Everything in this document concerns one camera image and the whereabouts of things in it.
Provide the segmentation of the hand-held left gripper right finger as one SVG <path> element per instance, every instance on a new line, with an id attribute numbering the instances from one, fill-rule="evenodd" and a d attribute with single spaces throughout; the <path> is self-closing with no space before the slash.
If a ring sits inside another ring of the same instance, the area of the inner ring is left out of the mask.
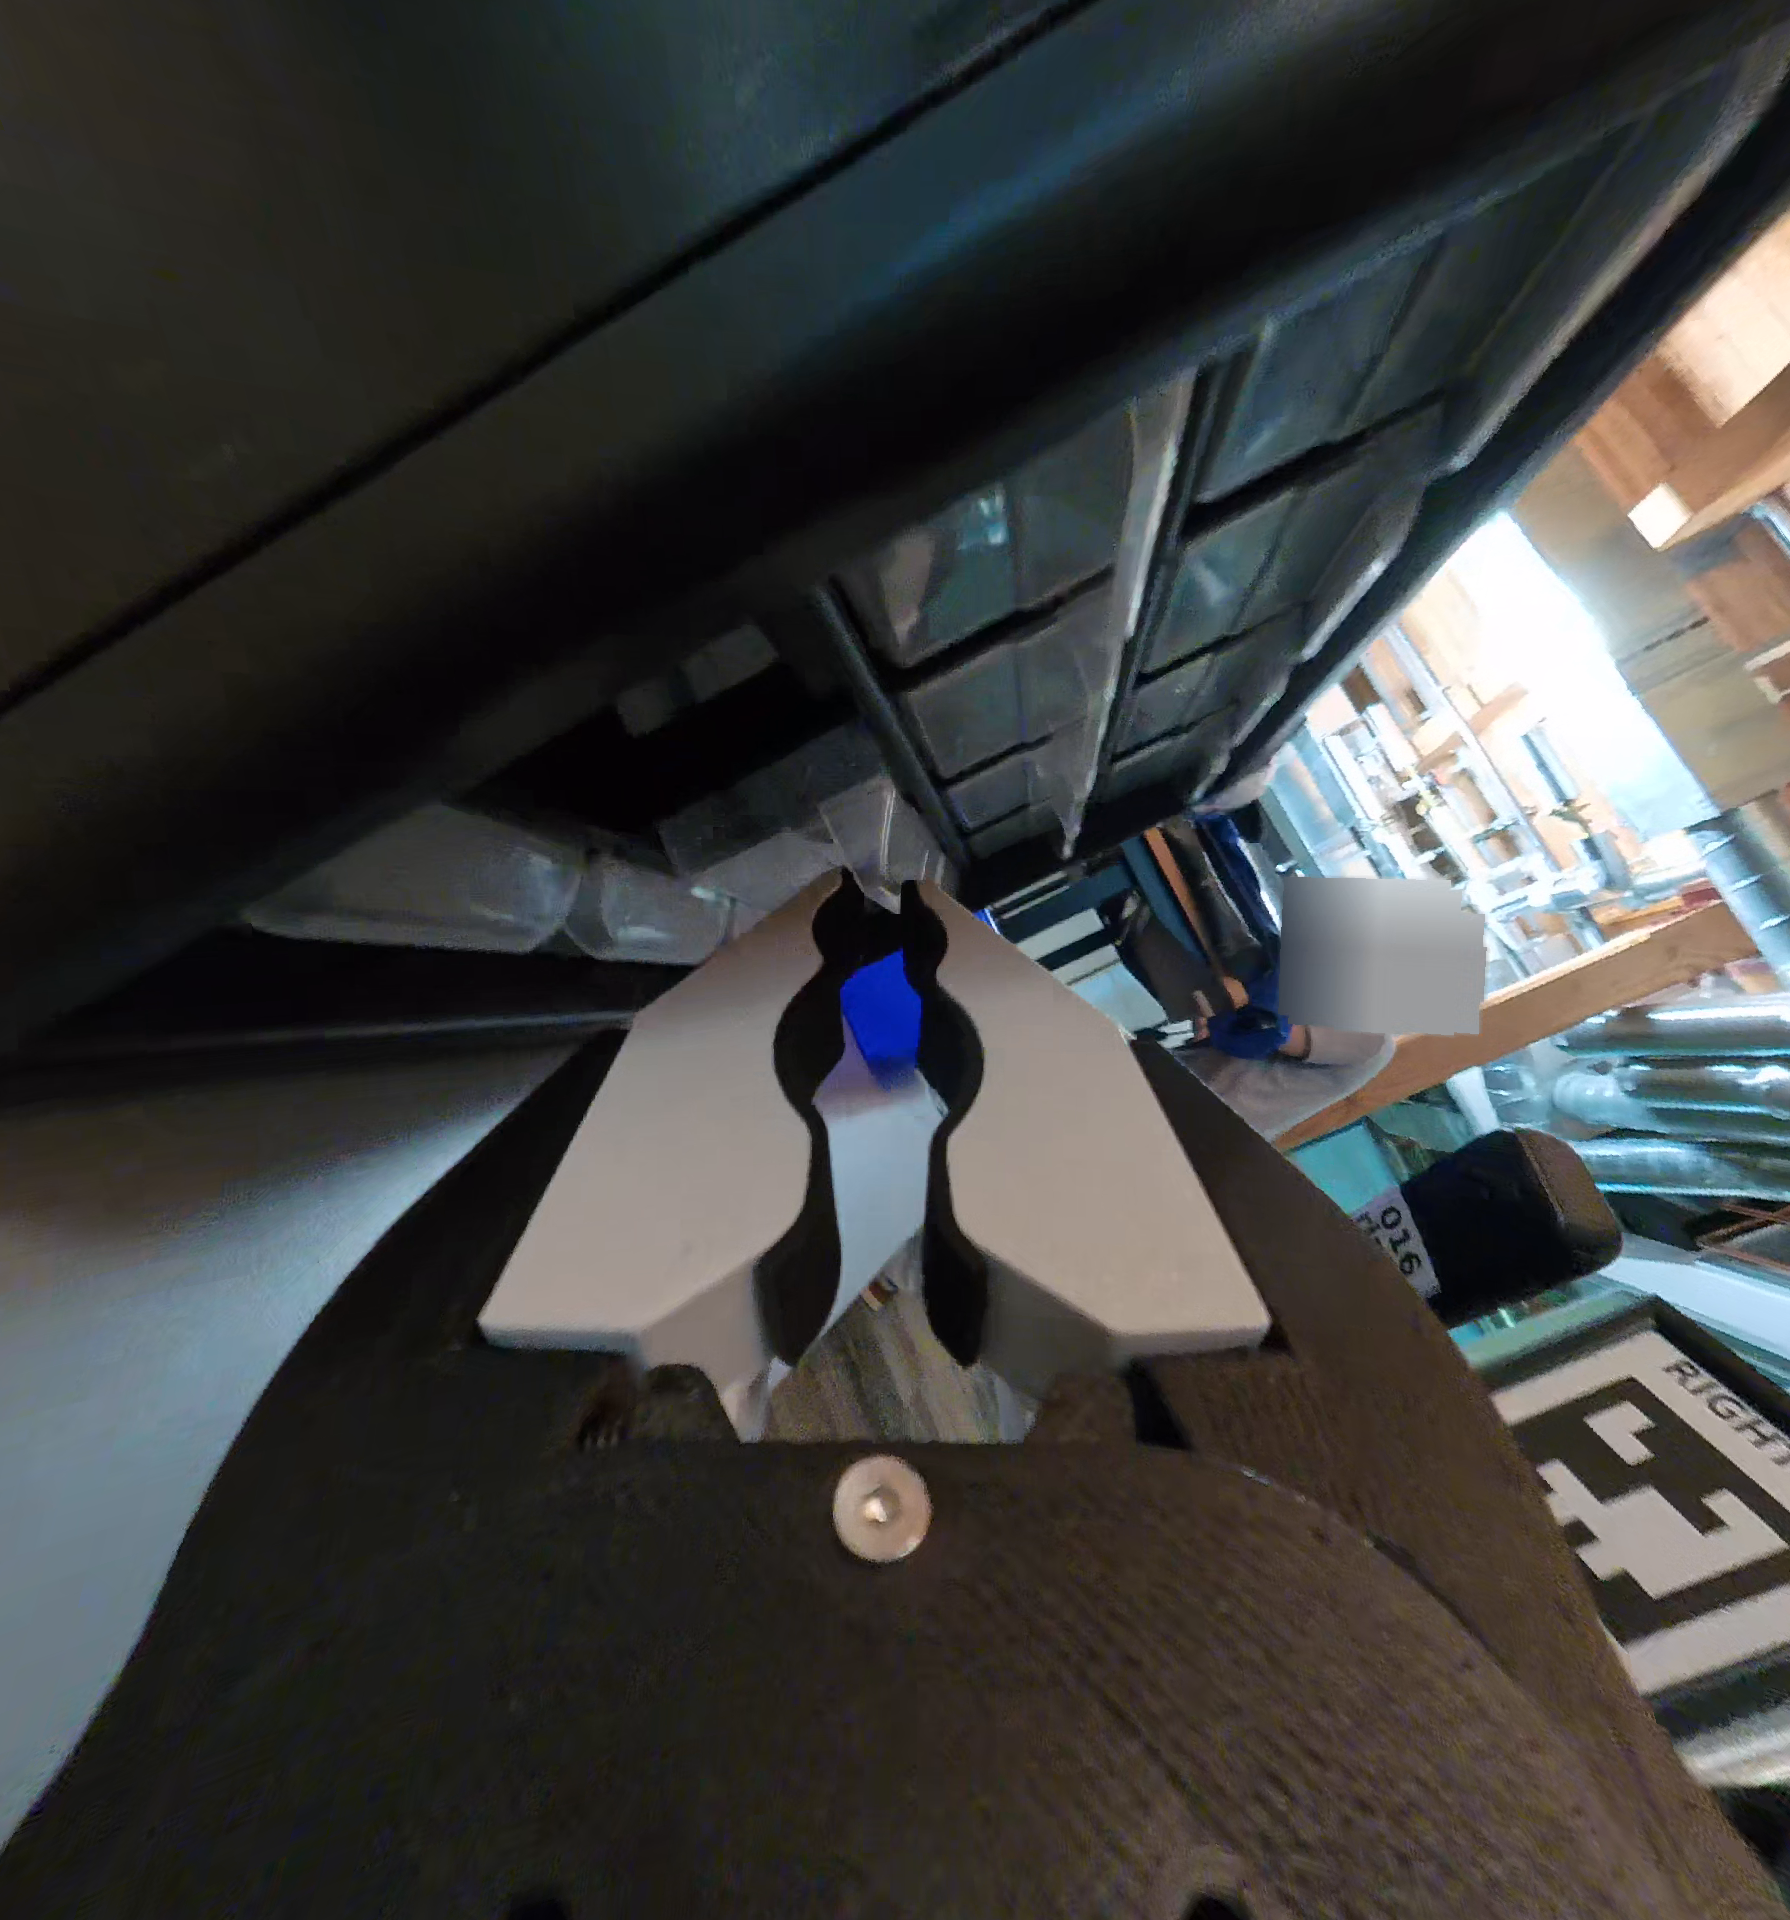
<path id="1" fill-rule="evenodd" d="M 1150 1082 L 1161 1051 L 930 880 L 897 921 L 939 1102 L 918 1241 L 939 1347 L 990 1371 L 1256 1349 L 1272 1317 Z"/>

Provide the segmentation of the black-white marker sign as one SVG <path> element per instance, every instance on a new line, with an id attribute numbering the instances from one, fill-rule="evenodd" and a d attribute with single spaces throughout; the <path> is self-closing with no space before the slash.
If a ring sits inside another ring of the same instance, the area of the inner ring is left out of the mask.
<path id="1" fill-rule="evenodd" d="M 1668 1733 L 1790 1716 L 1790 1391 L 1642 1295 L 1466 1357 Z"/>

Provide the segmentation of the set of clear cabinet drawers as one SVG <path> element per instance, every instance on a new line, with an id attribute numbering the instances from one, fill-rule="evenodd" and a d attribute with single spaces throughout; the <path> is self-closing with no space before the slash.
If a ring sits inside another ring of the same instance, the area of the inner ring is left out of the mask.
<path id="1" fill-rule="evenodd" d="M 828 872 L 894 905 L 1169 811 L 1400 557 L 1533 294 L 1448 236 L 1272 314 L 842 567 L 822 608 L 698 645 L 489 800 L 421 806 L 237 922 L 691 966 Z"/>

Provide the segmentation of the black drawer cabinet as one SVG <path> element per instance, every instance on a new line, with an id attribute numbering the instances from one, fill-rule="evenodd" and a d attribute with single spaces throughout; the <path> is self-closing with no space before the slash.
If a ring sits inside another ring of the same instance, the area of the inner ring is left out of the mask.
<path id="1" fill-rule="evenodd" d="M 0 1090 L 624 1017 L 237 914 L 1448 236 L 1535 277 L 1265 767 L 1790 197 L 1790 4 L 0 4 Z"/>

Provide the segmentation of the metal shelving rack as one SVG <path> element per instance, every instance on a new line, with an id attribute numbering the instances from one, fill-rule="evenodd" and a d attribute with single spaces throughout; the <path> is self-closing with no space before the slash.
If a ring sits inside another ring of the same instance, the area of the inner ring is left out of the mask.
<path id="1" fill-rule="evenodd" d="M 1367 645 L 1284 772 L 1337 820 L 1313 852 L 1326 871 L 1450 882 L 1510 981 L 1717 900 L 1688 834 L 1636 824 L 1461 592 Z"/>

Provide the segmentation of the silver ventilation ducts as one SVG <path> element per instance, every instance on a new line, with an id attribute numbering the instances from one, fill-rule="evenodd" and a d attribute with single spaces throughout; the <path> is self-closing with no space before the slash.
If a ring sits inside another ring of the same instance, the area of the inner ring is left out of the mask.
<path id="1" fill-rule="evenodd" d="M 1601 1188 L 1790 1202 L 1790 806 L 1748 800 L 1688 830 L 1773 993 L 1656 996 L 1479 1073 L 1494 1120 L 1567 1136 Z"/>

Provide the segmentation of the blue plastic bin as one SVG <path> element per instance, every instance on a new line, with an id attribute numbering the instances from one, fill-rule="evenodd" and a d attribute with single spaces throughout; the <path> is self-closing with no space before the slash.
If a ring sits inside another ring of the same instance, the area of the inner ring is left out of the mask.
<path id="1" fill-rule="evenodd" d="M 840 1017 L 870 1076 L 894 1090 L 918 1074 L 922 998 L 902 953 L 856 969 L 840 987 Z"/>

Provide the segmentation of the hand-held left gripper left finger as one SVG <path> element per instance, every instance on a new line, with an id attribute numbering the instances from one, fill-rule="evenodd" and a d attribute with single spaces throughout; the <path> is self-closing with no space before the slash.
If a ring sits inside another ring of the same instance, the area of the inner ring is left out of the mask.
<path id="1" fill-rule="evenodd" d="M 765 1371 L 758 1264 L 810 1193 L 811 1135 L 774 1051 L 823 963 L 816 877 L 632 1020 L 480 1308 L 481 1339 L 639 1371 Z"/>

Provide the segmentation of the grey desk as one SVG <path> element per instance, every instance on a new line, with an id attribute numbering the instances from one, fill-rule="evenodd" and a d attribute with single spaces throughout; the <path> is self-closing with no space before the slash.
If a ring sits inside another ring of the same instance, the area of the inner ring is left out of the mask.
<path id="1" fill-rule="evenodd" d="M 0 1916 L 926 1916 L 834 1454 L 477 1332 L 620 1046 L 0 1116 Z"/>

